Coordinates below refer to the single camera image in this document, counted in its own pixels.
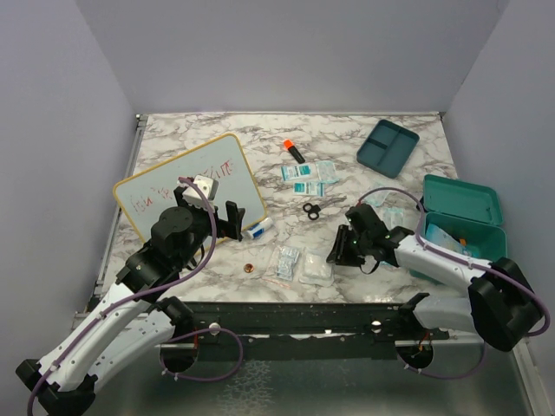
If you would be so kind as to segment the white gauze packet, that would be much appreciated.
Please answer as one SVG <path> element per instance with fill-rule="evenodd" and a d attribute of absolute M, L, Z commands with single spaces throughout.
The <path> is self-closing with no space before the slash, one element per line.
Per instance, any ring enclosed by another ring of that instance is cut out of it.
<path fill-rule="evenodd" d="M 319 251 L 306 250 L 302 256 L 300 283 L 329 287 L 334 282 L 334 269 Z"/>

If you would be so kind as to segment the large blue bandage packet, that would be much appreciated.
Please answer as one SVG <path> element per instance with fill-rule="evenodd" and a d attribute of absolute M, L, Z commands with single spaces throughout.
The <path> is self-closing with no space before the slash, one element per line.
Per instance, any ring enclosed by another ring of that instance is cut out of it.
<path fill-rule="evenodd" d="M 465 255 L 468 257 L 479 257 L 480 253 L 470 247 L 467 243 L 467 247 L 463 247 L 459 243 L 459 239 L 462 237 L 452 237 L 442 228 L 435 224 L 429 224 L 425 231 L 425 238 L 432 244 L 436 244 L 443 249 L 453 251 L 455 253 Z"/>

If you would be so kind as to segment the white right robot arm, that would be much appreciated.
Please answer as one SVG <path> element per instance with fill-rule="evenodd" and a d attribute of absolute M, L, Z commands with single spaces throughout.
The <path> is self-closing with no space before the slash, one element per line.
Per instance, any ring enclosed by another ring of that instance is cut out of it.
<path fill-rule="evenodd" d="M 388 229 L 370 205 L 346 213 L 337 229 L 327 263 L 364 265 L 367 257 L 423 274 L 456 289 L 457 298 L 425 295 L 398 318 L 400 332 L 417 339 L 429 328 L 475 333 L 489 346 L 508 352 L 549 321 L 545 307 L 528 285 L 518 265 L 506 257 L 496 262 L 445 250 L 402 226 Z"/>

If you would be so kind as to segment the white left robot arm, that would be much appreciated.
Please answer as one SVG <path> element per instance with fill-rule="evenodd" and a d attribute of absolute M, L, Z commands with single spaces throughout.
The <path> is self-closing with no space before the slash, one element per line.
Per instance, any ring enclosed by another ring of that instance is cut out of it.
<path fill-rule="evenodd" d="M 179 186 L 151 237 L 127 259 L 106 295 L 78 327 L 40 359 L 27 359 L 16 375 L 30 390 L 26 413 L 40 404 L 49 415 L 82 415 L 101 385 L 160 342 L 195 338 L 193 312 L 164 294 L 199 274 L 219 238 L 241 240 L 245 209 L 232 201 L 219 218 L 212 188 Z"/>

